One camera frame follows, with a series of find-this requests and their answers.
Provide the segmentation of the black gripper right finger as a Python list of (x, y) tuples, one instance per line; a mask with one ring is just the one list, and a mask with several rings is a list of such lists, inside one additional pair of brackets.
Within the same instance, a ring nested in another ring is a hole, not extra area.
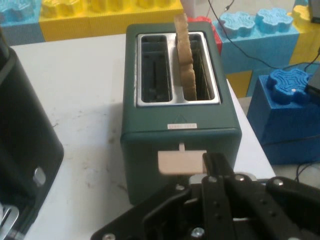
[(231, 177), (233, 240), (318, 240), (320, 190), (286, 177), (265, 184), (242, 174)]

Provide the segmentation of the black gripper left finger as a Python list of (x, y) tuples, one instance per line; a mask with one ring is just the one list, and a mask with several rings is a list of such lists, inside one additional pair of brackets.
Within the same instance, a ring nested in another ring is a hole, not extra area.
[(98, 231), (93, 240), (234, 239), (224, 177), (233, 169), (221, 153), (204, 153), (207, 175), (199, 183), (174, 177), (157, 193)]

